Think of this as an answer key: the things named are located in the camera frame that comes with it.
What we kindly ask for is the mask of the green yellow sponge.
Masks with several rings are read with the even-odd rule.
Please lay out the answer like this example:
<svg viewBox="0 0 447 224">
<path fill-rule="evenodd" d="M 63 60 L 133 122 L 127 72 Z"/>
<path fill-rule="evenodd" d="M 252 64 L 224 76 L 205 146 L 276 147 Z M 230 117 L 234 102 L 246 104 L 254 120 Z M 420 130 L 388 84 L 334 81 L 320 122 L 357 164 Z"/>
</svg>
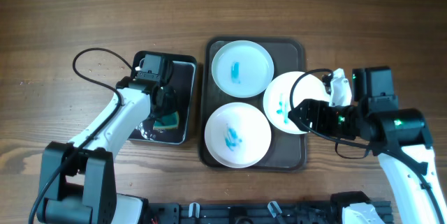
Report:
<svg viewBox="0 0 447 224">
<path fill-rule="evenodd" d="M 170 130 L 176 129 L 179 125 L 179 113 L 173 112 L 155 119 L 153 124 L 154 130 Z"/>
</svg>

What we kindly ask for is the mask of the white plate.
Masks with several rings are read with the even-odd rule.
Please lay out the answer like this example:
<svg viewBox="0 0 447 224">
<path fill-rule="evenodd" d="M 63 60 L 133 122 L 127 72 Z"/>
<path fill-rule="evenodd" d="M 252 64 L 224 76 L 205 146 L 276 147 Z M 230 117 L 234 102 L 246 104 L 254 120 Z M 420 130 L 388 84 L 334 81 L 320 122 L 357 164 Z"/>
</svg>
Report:
<svg viewBox="0 0 447 224">
<path fill-rule="evenodd" d="M 305 134 L 289 118 L 291 111 L 290 93 L 294 82 L 304 72 L 292 71 L 276 77 L 267 87 L 263 97 L 263 109 L 270 123 L 277 129 L 294 135 Z M 307 75 L 293 90 L 293 104 L 299 105 L 304 99 L 329 101 L 329 94 L 317 77 Z"/>
<path fill-rule="evenodd" d="M 207 150 L 220 164 L 246 168 L 268 152 L 272 131 L 265 115 L 247 103 L 228 103 L 216 109 L 205 124 Z"/>
</svg>

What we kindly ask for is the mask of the white plate front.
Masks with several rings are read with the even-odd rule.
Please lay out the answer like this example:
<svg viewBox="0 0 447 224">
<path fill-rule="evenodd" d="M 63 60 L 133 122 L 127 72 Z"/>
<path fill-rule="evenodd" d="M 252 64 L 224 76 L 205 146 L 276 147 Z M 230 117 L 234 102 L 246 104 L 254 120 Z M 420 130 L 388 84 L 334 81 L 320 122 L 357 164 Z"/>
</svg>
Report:
<svg viewBox="0 0 447 224">
<path fill-rule="evenodd" d="M 216 109 L 205 124 L 207 150 L 220 164 L 246 168 L 268 152 L 272 131 L 265 115 L 247 103 L 228 103 Z"/>
</svg>

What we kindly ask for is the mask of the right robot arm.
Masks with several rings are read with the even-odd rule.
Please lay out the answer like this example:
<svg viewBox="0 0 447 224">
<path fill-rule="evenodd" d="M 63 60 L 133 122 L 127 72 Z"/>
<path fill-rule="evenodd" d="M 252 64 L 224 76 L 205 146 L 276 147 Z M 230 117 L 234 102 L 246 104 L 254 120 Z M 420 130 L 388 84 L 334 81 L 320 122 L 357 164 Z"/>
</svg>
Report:
<svg viewBox="0 0 447 224">
<path fill-rule="evenodd" d="M 335 70 L 322 73 L 330 100 L 291 101 L 288 118 L 301 131 L 376 156 L 402 221 L 445 223 L 446 201 L 429 126 L 419 110 L 399 108 L 391 69 L 357 68 L 351 81 Z"/>
</svg>

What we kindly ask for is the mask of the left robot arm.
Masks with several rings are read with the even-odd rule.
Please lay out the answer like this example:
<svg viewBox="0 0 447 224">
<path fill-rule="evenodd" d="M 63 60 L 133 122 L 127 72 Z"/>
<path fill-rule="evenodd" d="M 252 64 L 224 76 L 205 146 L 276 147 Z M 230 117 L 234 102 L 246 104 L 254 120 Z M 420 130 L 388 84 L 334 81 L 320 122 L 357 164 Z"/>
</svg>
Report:
<svg viewBox="0 0 447 224">
<path fill-rule="evenodd" d="M 148 221 L 146 199 L 117 193 L 114 161 L 139 123 L 173 113 L 175 92 L 168 82 L 174 64 L 165 54 L 140 52 L 131 69 L 85 130 L 67 143 L 51 142 L 44 149 L 30 223 Z"/>
</svg>

